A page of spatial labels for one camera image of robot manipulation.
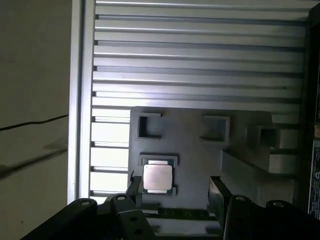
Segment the black cable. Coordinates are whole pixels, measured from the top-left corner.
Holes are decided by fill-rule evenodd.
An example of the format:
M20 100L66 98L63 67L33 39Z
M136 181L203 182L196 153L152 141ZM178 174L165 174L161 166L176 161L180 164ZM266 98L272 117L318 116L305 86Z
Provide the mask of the black cable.
M16 129L16 128L20 128L23 126L27 126L27 125L38 125L38 124L46 124L46 123L50 123L59 119L63 119L68 117L68 114L66 115L62 115L62 116L57 116L48 120L44 120L44 121L29 121L29 122L24 122L24 123L20 123L20 124L16 124L16 125L12 125L12 126L6 126L6 127L2 127L0 128L0 132L6 131L6 130L10 130L10 129Z

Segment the mounting screw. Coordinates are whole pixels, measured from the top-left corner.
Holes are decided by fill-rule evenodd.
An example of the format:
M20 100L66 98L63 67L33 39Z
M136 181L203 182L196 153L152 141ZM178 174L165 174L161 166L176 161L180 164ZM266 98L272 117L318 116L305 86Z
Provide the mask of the mounting screw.
M235 199L241 202L245 201L245 198L243 196L237 196Z
M285 205L282 202L279 201L275 201L273 203L274 206L278 207L278 208L283 208Z
M89 205L89 204L90 204L89 201L83 201L83 202L81 203L82 206L87 206L87 205Z

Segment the screw hole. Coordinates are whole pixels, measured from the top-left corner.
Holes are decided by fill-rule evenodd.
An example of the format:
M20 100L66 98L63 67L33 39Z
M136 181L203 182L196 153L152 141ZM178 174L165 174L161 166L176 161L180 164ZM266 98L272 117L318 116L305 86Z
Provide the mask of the screw hole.
M235 199L241 202L245 201L245 198L243 196L237 196Z
M89 204L90 204L89 201L83 201L83 202L81 203L82 206L87 206L87 205L89 205Z
M273 205L276 206L277 208L283 208L285 206L282 202L279 202L279 201L275 201Z
M143 231L141 229L137 229L134 232L136 235L141 235L143 233Z

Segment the sticker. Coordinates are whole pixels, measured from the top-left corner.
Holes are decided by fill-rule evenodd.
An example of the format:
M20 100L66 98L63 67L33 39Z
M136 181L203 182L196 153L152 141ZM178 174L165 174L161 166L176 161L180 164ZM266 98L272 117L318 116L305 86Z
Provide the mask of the sticker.
M311 166L309 214L320 220L320 147L315 147Z
M316 117L315 117L315 121L319 122L320 121L320 96L318 95L318 93L320 92L320 85L318 85L318 91L316 93L316 97L317 97L317 103L316 103Z
M314 125L314 136L320 138L320 125L318 124Z

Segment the wall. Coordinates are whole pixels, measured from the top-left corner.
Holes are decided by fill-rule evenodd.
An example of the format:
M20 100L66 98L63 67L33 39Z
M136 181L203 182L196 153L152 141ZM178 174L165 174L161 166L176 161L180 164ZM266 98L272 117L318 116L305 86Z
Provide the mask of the wall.
M0 1L0 128L68 113L71 0ZM0 132L0 164L38 156L68 119ZM0 180L0 239L19 239L66 205L67 155Z

